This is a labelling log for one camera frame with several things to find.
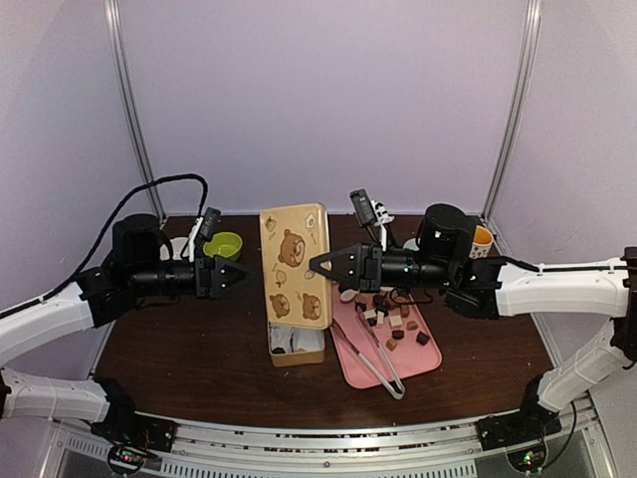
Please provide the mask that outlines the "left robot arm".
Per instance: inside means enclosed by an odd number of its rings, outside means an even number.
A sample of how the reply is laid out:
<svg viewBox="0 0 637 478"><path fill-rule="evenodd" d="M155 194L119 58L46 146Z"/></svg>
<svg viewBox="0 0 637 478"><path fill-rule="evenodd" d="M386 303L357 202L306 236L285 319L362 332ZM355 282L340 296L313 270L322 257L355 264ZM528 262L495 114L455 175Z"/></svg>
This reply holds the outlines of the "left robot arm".
<svg viewBox="0 0 637 478"><path fill-rule="evenodd" d="M121 319L148 298L220 298L245 280L248 271L229 259L204 254L218 216L218 210L209 208L196 219L186 240L188 255L179 260L161 258L160 250L172 244L155 216L127 216L113 225L111 250L101 266L83 268L60 291L3 311L2 418L78 419L122 442L136 440L143 422L116 380L53 379L6 364L59 338Z"/></svg>

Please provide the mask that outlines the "metal tongs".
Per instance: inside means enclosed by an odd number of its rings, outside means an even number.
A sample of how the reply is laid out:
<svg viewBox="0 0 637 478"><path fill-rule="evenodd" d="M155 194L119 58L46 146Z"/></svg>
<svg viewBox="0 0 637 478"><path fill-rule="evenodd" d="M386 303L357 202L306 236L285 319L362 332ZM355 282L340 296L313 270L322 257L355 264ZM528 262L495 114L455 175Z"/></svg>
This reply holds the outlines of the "metal tongs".
<svg viewBox="0 0 637 478"><path fill-rule="evenodd" d="M401 400L406 392L405 385L403 384L401 378L399 377L396 369L394 368L389 356L384 351L383 346L380 344L374 332L370 332L372 341L376 345L378 356L384 362L385 367L388 369L391 380L387 379L383 372L376 367L372 361L357 347L354 342L347 336L345 330L342 328L342 325L336 320L333 319L331 326L331 330L335 333L337 337L339 337L352 351L352 353L357 357L357 359L378 379L379 383L389 392L389 394L396 400Z"/></svg>

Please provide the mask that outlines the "beige bear tin lid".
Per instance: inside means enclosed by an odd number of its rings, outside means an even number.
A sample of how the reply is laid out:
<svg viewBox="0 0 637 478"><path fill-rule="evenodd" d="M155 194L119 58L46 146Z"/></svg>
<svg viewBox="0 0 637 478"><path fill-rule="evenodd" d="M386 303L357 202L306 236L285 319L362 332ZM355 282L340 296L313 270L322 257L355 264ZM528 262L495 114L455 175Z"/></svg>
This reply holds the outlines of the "beige bear tin lid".
<svg viewBox="0 0 637 478"><path fill-rule="evenodd" d="M326 209L320 203L270 208L259 220L268 321L280 327L327 329L331 284L310 267L312 258L329 252Z"/></svg>

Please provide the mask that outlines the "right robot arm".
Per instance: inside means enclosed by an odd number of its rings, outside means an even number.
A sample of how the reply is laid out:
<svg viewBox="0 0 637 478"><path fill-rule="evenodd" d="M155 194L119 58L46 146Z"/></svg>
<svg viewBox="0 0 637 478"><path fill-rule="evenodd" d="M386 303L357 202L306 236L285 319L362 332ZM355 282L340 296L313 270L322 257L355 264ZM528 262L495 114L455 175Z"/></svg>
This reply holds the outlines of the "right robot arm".
<svg viewBox="0 0 637 478"><path fill-rule="evenodd" d="M470 319L536 313L593 314L601 330L560 366L534 378L511 432L533 438L575 398L636 362L636 250L601 262L544 265L508 256L470 256L476 222L459 208L429 206L416 250L354 244L311 258L314 272L359 292L383 287L438 289L445 305Z"/></svg>

